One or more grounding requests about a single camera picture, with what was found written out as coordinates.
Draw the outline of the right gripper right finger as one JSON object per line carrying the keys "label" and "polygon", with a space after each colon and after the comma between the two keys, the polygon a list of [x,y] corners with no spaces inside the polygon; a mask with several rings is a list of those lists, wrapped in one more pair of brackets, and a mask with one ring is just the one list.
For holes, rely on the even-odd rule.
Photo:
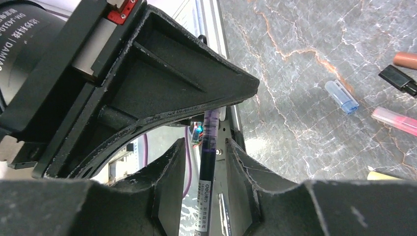
{"label": "right gripper right finger", "polygon": [[414,236],[417,184],[406,180],[306,180],[269,170],[229,141],[236,236]]}

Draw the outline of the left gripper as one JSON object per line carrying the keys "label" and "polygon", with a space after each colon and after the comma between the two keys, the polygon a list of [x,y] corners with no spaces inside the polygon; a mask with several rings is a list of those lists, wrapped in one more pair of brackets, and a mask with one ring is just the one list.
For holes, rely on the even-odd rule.
{"label": "left gripper", "polygon": [[80,0],[64,20],[42,0],[0,3],[0,140],[8,167],[40,160],[85,84],[99,86],[145,0]]}

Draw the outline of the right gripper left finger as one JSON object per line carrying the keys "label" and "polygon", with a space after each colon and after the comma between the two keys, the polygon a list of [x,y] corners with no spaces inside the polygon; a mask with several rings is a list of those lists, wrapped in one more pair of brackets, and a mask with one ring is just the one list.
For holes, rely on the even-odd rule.
{"label": "right gripper left finger", "polygon": [[185,140],[111,186],[85,179],[2,180],[3,236],[177,236]]}

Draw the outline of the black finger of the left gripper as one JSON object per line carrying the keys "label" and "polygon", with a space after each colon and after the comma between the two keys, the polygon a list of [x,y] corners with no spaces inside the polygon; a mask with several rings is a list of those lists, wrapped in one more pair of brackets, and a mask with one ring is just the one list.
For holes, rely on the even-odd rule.
{"label": "black finger of the left gripper", "polygon": [[257,78],[162,10],[139,4],[132,13],[103,84],[77,93],[33,177],[90,178],[137,136],[257,93]]}

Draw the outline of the yellow cap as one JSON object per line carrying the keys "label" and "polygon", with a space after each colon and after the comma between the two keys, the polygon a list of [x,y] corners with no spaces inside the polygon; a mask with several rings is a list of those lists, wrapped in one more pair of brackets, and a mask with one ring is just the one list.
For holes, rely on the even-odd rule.
{"label": "yellow cap", "polygon": [[367,180],[377,181],[377,180],[403,180],[403,179],[386,175],[386,174],[382,174],[382,173],[375,172],[375,171],[370,171],[369,174],[367,175]]}

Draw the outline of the purple marker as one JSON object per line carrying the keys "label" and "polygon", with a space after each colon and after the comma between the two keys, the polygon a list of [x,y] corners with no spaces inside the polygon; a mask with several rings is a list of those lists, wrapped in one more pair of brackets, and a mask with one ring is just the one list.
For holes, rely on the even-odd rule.
{"label": "purple marker", "polygon": [[219,116],[218,109],[204,115],[195,236],[209,235]]}

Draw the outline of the clear pen cap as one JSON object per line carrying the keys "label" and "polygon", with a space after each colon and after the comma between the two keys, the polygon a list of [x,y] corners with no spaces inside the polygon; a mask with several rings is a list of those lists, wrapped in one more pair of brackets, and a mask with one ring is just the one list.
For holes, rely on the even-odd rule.
{"label": "clear pen cap", "polygon": [[344,113],[349,115],[359,108],[357,101],[338,80],[326,82],[325,89]]}

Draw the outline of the pink clear cap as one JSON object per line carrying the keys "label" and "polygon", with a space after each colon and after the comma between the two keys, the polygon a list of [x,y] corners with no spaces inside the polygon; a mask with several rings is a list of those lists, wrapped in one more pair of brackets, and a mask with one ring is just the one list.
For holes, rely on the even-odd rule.
{"label": "pink clear cap", "polygon": [[416,119],[398,114],[383,107],[377,107],[371,117],[414,136],[417,135]]}

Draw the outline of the brown cap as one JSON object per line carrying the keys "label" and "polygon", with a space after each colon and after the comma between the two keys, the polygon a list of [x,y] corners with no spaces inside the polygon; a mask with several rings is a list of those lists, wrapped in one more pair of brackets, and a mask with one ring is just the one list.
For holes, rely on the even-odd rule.
{"label": "brown cap", "polygon": [[417,69],[417,54],[398,52],[393,58],[394,65],[416,70]]}

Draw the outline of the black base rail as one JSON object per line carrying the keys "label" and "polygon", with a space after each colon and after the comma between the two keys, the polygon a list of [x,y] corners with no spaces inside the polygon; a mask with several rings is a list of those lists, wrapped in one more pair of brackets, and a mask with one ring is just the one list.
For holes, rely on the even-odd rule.
{"label": "black base rail", "polygon": [[212,236],[235,236],[232,226],[229,141],[245,146],[238,105],[225,108],[225,118],[219,122],[214,177]]}

